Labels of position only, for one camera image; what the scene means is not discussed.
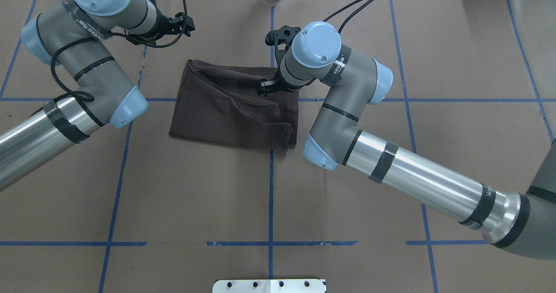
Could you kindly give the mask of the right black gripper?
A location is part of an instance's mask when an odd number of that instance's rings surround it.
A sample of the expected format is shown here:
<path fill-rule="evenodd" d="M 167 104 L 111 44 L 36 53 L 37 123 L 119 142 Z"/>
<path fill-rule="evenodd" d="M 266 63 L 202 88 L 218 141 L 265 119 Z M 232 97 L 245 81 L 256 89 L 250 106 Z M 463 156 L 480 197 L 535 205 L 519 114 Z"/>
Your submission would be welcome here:
<path fill-rule="evenodd" d="M 260 78 L 257 85 L 258 96 L 268 96 L 276 92 L 297 92 L 304 87 L 304 80 L 299 80 L 288 72 L 282 75 L 282 70 L 278 69 L 273 79 Z"/>

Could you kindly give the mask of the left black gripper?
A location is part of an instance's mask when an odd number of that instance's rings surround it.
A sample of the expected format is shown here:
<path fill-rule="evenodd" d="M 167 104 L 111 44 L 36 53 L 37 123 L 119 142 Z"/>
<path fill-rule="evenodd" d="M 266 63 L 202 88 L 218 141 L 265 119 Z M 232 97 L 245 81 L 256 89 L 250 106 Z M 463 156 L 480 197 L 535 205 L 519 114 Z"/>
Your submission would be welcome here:
<path fill-rule="evenodd" d="M 178 13 L 175 18 L 168 18 L 163 11 L 156 12 L 154 37 L 163 37 L 167 34 L 191 36 L 195 30 L 193 19 L 185 13 Z"/>

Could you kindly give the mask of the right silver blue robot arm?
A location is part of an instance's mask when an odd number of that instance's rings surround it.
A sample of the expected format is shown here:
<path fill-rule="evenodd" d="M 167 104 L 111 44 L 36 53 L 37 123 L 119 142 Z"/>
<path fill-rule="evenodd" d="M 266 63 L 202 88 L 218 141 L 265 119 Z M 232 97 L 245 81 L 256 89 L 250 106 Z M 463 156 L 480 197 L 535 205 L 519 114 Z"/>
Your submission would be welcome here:
<path fill-rule="evenodd" d="M 391 89 L 394 76 L 388 67 L 343 44 L 340 31 L 322 21 L 272 30 L 265 43 L 275 48 L 278 67 L 272 77 L 259 81 L 259 95 L 297 93 L 314 81 L 330 88 L 307 134 L 302 149 L 306 160 L 326 170 L 350 167 L 480 233 L 503 251 L 555 259 L 554 143 L 526 193 L 497 190 L 431 160 L 446 155 L 460 134 L 477 141 L 470 149 L 475 160 L 467 168 L 497 169 L 499 154 L 524 158 L 527 149 L 537 150 L 540 143 L 504 148 L 495 142 L 513 136 L 522 140 L 525 128 L 540 126 L 538 118 L 523 115 L 532 107 L 489 99 L 419 102 L 419 107 L 431 107 L 423 124 L 432 134 L 424 151 L 418 152 L 415 142 L 405 149 L 378 128 L 361 124 L 369 107 L 381 103 Z M 447 125 L 457 125 L 461 132 L 446 134 Z"/>

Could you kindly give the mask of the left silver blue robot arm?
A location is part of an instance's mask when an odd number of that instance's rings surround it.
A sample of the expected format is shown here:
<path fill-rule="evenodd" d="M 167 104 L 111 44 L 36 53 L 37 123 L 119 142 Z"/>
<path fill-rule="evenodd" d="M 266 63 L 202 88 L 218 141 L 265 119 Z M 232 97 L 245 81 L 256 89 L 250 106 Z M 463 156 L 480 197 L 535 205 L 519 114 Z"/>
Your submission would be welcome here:
<path fill-rule="evenodd" d="M 139 86 L 103 42 L 121 36 L 158 48 L 163 36 L 191 36 L 195 24 L 182 4 L 172 18 L 156 0 L 61 0 L 24 26 L 23 44 L 49 65 L 63 94 L 1 135 L 2 190 L 104 125 L 121 128 L 147 111 Z"/>

